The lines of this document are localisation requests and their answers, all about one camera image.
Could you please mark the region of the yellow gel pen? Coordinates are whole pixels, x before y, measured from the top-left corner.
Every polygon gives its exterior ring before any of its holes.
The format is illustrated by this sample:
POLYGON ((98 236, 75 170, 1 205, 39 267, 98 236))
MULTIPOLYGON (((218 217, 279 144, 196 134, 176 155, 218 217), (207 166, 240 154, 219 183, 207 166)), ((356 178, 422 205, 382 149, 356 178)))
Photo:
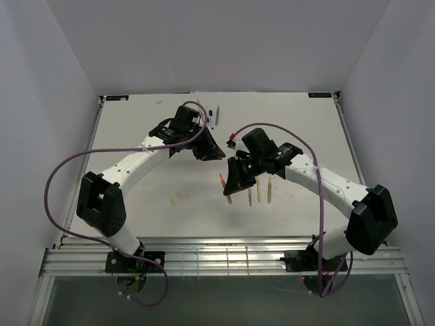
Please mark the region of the yellow gel pen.
POLYGON ((257 192, 258 202, 260 203, 261 202, 261 198, 262 198, 260 176, 256 177, 256 192, 257 192))

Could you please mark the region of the green gel pen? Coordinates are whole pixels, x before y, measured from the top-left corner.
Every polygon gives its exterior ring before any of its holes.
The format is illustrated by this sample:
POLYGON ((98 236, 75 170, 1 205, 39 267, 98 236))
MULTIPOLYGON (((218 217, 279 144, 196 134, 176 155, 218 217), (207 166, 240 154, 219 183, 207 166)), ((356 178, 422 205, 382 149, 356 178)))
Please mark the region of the green gel pen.
POLYGON ((249 207, 252 207, 252 187, 248 188, 247 193, 248 193, 249 207))

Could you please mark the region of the yellow highlighter pen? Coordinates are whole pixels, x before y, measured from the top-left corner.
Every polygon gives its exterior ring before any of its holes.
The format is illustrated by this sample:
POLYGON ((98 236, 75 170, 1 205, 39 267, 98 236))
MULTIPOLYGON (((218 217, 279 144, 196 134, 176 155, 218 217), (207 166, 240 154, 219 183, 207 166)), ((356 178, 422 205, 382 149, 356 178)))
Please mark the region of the yellow highlighter pen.
POLYGON ((268 187, 267 187, 267 203, 268 204, 271 204, 271 201, 272 201, 272 197, 273 197, 272 190, 273 190, 273 180, 271 177, 269 177, 268 187))

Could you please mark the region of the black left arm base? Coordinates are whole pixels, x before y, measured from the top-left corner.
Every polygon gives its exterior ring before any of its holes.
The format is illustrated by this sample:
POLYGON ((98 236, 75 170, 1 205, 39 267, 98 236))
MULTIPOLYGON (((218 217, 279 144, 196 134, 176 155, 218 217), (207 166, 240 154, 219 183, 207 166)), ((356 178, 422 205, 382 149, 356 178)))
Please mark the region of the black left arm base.
POLYGON ((164 251, 146 251, 141 254, 147 261, 126 257, 119 252, 111 251, 107 254, 104 272, 109 274, 141 274, 146 272, 160 273, 164 267, 164 251))

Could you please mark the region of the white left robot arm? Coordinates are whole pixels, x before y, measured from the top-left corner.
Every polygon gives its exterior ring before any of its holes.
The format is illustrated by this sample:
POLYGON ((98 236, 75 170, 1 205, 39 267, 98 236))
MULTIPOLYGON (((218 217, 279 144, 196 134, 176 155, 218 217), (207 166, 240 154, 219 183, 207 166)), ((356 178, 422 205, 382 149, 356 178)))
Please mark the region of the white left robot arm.
POLYGON ((82 221, 122 252, 120 262, 132 272, 143 266, 144 247, 126 224, 124 199, 129 191, 154 167, 182 150, 190 150, 200 161, 225 157, 211 136, 207 118, 185 105, 178 107, 175 117, 153 128, 138 149, 98 174, 86 173, 76 208, 82 221))

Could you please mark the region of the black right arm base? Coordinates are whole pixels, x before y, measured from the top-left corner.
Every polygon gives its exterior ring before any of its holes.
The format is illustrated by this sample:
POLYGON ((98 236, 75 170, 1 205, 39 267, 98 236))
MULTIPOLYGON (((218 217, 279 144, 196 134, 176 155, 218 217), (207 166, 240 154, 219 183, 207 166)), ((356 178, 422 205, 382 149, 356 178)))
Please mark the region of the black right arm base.
MULTIPOLYGON (((322 259, 321 271, 334 272, 339 266, 339 272, 348 271, 346 259, 342 261, 342 256, 336 256, 332 259, 322 259)), ((314 272, 318 270, 319 259, 316 250, 287 250, 283 257, 279 258, 285 264, 287 272, 314 272)))

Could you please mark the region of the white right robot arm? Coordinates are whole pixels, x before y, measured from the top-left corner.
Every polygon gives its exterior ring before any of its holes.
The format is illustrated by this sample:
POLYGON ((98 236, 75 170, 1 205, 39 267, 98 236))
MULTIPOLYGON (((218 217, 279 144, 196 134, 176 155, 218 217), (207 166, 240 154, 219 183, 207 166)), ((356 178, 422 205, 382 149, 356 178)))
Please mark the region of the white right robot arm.
POLYGON ((224 195, 229 196, 256 184, 261 174, 278 175, 317 194, 347 218, 347 225, 319 234, 302 257, 316 269, 324 269, 335 257, 352 251, 372 255, 398 226, 390 191, 382 185, 372 188, 354 183, 315 165, 299 147, 278 146, 265 131, 255 128, 242 137, 242 146, 231 135, 227 146, 235 151, 228 159, 224 195))

